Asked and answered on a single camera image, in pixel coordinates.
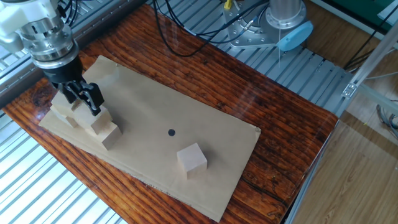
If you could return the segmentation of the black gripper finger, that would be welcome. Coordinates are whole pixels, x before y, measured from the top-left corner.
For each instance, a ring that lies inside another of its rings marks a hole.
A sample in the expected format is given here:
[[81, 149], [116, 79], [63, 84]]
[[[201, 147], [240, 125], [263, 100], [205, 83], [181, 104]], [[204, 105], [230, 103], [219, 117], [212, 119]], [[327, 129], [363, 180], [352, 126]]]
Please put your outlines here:
[[62, 93], [67, 101], [72, 104], [76, 101], [76, 86], [73, 83], [59, 83], [57, 89]]
[[104, 103], [104, 98], [101, 94], [100, 88], [95, 83], [87, 83], [82, 80], [80, 82], [70, 82], [68, 84], [68, 91], [72, 94], [69, 103], [80, 100], [87, 105], [93, 116], [101, 112], [100, 106]]

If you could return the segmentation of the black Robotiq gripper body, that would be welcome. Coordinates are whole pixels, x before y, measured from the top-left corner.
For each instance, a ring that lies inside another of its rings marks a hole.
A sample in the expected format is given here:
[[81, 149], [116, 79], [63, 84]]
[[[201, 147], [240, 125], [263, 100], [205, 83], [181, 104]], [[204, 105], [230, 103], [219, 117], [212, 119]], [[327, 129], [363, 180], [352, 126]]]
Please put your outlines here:
[[83, 65], [79, 56], [76, 56], [71, 62], [58, 68], [43, 68], [44, 75], [55, 89], [62, 93], [67, 91], [68, 86], [73, 90], [80, 91], [83, 87], [81, 82]]

